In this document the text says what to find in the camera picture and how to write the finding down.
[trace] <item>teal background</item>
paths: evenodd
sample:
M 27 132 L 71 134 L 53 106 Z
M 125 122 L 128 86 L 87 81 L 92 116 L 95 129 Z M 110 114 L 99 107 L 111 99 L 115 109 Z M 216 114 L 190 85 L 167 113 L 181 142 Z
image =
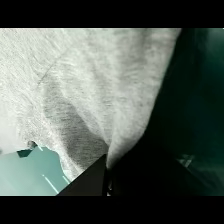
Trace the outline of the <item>teal background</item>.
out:
M 0 196 L 54 196 L 69 184 L 59 156 L 47 148 L 34 148 L 28 157 L 0 156 Z

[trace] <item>clothing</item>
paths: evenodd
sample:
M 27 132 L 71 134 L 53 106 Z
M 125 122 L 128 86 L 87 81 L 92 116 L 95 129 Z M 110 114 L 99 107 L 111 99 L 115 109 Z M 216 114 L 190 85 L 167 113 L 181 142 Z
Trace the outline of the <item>clothing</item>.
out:
M 71 180 L 104 153 L 110 169 L 144 133 L 179 33 L 0 29 L 0 117 L 56 151 Z

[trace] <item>heather gray fabric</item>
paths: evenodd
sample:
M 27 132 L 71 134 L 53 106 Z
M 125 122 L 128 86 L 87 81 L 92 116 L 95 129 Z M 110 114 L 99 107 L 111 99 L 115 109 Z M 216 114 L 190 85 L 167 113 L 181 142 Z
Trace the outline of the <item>heather gray fabric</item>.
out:
M 0 29 L 0 133 L 55 150 L 71 180 L 107 152 L 112 167 L 146 128 L 179 32 Z

